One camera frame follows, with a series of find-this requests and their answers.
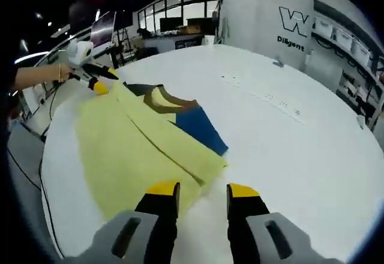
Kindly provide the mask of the person's left hand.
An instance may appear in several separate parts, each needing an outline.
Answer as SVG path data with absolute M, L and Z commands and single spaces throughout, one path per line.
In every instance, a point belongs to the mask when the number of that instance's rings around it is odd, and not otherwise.
M 74 69 L 69 67 L 67 64 L 60 64 L 59 65 L 59 81 L 61 83 L 64 83 L 69 78 L 71 78 L 71 75 L 74 74 Z

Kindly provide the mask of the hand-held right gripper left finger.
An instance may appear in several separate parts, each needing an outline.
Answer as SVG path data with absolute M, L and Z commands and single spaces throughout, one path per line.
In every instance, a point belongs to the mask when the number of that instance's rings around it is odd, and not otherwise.
M 115 215 L 91 245 L 65 263 L 170 263 L 177 237 L 178 181 L 154 184 L 136 206 Z

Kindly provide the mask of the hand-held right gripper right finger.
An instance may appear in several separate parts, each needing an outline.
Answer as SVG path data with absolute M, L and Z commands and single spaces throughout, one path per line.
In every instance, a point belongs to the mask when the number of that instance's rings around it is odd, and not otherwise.
M 270 212 L 251 187 L 227 184 L 227 220 L 234 263 L 340 263 L 318 254 L 310 237 L 281 213 Z

